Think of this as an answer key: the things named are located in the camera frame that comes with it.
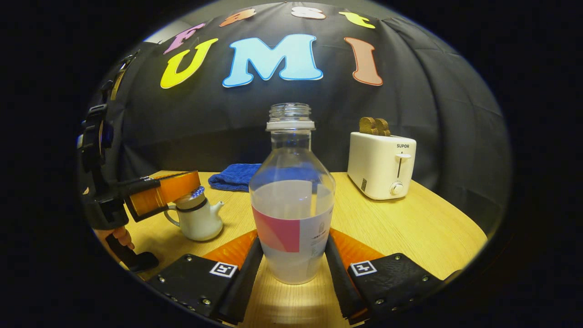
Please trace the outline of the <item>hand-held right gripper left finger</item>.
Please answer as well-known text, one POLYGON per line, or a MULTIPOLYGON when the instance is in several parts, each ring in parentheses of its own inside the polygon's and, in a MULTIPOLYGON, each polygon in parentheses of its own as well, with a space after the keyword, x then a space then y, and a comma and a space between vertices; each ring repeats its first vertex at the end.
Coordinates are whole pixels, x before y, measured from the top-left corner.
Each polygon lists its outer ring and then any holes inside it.
POLYGON ((206 255, 182 255, 147 283, 187 311, 237 325, 244 321, 263 256, 252 230, 206 255))

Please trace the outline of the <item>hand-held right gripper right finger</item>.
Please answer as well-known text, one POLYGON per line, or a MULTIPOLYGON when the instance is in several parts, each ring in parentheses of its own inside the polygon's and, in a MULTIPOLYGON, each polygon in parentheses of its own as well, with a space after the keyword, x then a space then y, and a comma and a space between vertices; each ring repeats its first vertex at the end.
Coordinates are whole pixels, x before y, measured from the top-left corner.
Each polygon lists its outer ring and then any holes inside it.
POLYGON ((325 249, 341 314, 350 324, 410 310, 460 270, 439 279, 404 253, 383 253, 331 228, 325 249))

